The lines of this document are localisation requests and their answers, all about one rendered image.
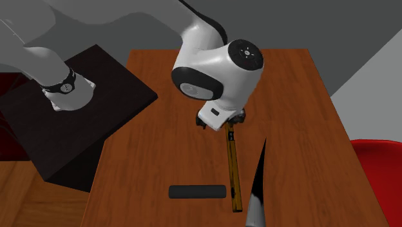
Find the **yellow and black pencil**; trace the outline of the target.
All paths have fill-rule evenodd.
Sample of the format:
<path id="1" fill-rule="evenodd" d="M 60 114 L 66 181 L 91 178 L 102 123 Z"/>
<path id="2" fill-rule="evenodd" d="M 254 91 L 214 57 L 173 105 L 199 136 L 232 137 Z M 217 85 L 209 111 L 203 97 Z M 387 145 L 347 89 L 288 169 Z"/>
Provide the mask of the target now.
<path id="1" fill-rule="evenodd" d="M 225 135 L 227 144 L 232 211 L 234 213 L 238 213 L 242 212 L 243 208 L 233 124 L 225 123 Z"/>

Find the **black and silver knife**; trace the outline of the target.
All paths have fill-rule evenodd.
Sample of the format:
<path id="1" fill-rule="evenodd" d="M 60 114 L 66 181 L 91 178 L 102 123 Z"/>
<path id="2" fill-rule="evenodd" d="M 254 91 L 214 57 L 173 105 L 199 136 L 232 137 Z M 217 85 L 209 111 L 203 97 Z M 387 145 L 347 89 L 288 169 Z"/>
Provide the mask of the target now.
<path id="1" fill-rule="evenodd" d="M 263 203 L 263 173 L 264 173 L 264 160 L 265 160 L 265 146 L 266 141 L 264 141 L 253 179 L 253 185 L 251 188 L 251 196 L 249 198 L 245 227 L 266 227 L 265 209 Z"/>

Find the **black cylinder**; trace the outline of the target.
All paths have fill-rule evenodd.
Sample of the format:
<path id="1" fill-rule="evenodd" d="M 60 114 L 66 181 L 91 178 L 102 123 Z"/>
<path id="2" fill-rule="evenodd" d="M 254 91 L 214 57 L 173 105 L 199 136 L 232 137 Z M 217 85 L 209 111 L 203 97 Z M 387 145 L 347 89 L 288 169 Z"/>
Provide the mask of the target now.
<path id="1" fill-rule="evenodd" d="M 170 199 L 223 199 L 227 195 L 224 185 L 171 185 Z"/>

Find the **brown wooden table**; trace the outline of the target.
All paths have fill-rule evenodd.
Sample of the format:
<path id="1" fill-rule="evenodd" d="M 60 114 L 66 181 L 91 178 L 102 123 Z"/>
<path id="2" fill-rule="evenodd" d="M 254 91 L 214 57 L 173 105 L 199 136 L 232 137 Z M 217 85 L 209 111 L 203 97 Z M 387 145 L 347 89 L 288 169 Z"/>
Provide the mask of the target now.
<path id="1" fill-rule="evenodd" d="M 266 227 L 389 227 L 306 49 L 264 50 L 234 128 L 242 202 L 264 157 Z M 104 143 L 81 227 L 244 227 L 231 199 L 170 199 L 174 184 L 229 184 L 224 131 L 195 124 L 169 69 L 175 50 L 134 50 L 128 70 L 158 99 Z"/>

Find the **black robot stand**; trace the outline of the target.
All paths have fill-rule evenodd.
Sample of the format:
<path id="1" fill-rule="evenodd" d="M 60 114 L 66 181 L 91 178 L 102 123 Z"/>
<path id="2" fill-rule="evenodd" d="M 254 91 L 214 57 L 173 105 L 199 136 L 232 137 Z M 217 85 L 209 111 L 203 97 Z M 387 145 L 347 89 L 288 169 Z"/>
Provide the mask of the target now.
<path id="1" fill-rule="evenodd" d="M 104 141 L 158 95 L 97 44 L 66 64 L 95 83 L 86 106 L 56 112 L 29 81 L 0 97 L 0 112 L 43 181 L 89 192 Z"/>

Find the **red chair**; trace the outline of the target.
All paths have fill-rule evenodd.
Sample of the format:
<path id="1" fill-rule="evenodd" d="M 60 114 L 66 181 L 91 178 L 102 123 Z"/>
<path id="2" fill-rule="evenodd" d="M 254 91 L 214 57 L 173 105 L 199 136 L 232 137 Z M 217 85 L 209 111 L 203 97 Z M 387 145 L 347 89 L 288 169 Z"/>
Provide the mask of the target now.
<path id="1" fill-rule="evenodd" d="M 402 227 L 402 143 L 351 141 L 390 227 Z"/>

